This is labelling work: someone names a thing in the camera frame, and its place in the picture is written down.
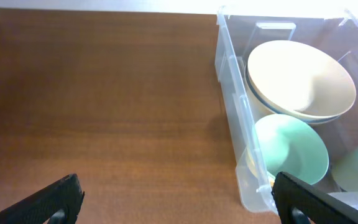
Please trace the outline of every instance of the transparent storage box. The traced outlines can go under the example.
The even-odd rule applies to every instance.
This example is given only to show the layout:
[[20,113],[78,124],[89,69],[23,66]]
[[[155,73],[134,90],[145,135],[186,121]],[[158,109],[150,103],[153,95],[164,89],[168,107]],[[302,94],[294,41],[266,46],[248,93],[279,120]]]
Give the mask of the transparent storage box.
[[[293,40],[337,60],[353,78],[356,102],[339,119],[314,129],[328,149],[330,166],[358,147],[358,19],[346,9],[276,4],[224,6],[218,12],[215,67],[236,155],[241,202],[251,212],[277,212],[243,82],[248,56],[256,46],[271,40]],[[330,169],[315,187],[358,209],[358,192],[342,192]]]

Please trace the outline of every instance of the tabletop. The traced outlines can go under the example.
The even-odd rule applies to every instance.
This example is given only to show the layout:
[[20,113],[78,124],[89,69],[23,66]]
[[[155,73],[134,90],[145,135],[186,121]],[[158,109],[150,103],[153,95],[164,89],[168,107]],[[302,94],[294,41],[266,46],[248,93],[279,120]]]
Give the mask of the tabletop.
[[242,205],[216,16],[0,9],[0,210],[69,174],[77,223],[279,223]]

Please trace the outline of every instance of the mint green cup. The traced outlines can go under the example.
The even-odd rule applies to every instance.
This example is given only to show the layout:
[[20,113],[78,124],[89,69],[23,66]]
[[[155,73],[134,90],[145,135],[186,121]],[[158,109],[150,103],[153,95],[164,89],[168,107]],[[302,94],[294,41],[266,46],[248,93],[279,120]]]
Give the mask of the mint green cup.
[[323,140],[305,122],[284,114],[271,114],[255,124],[267,171],[284,171],[308,184],[327,173],[329,157]]

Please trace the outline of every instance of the brown wooden surface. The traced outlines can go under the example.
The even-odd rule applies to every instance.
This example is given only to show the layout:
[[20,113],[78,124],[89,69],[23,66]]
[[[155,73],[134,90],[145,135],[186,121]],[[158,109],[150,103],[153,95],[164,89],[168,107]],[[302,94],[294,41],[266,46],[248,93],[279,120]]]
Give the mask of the brown wooden surface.
[[216,16],[0,9],[0,210],[76,172],[78,223],[278,223],[239,199]]

